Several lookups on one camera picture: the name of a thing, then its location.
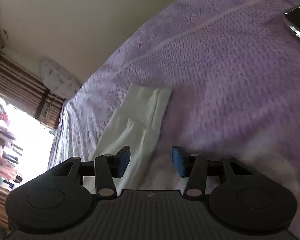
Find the white Nevada sweatshirt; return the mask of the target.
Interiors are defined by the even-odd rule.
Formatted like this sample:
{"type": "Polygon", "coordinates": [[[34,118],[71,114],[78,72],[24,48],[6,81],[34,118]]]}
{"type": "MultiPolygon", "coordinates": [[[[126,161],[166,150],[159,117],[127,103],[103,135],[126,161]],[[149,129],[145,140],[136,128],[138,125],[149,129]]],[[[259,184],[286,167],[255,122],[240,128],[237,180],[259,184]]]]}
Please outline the white Nevada sweatshirt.
{"type": "Polygon", "coordinates": [[[159,140],[171,93],[170,88],[131,85],[106,125],[92,159],[104,154],[115,155],[123,146],[129,146],[131,152],[125,174],[114,179],[118,193],[137,189],[141,184],[159,140]]]}

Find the purple bedspread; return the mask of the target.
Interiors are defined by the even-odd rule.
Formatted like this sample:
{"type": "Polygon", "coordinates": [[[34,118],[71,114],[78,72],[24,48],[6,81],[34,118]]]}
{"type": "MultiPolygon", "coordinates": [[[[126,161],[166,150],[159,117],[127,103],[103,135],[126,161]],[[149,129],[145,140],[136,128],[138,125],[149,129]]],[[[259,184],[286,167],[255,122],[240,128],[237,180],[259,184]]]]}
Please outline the purple bedspread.
{"type": "Polygon", "coordinates": [[[290,189],[300,239],[300,42],[283,15],[300,0],[178,0],[147,21],[63,107],[49,167],[96,146],[131,85],[171,88],[137,189],[183,187],[171,149],[229,155],[290,189]]]}

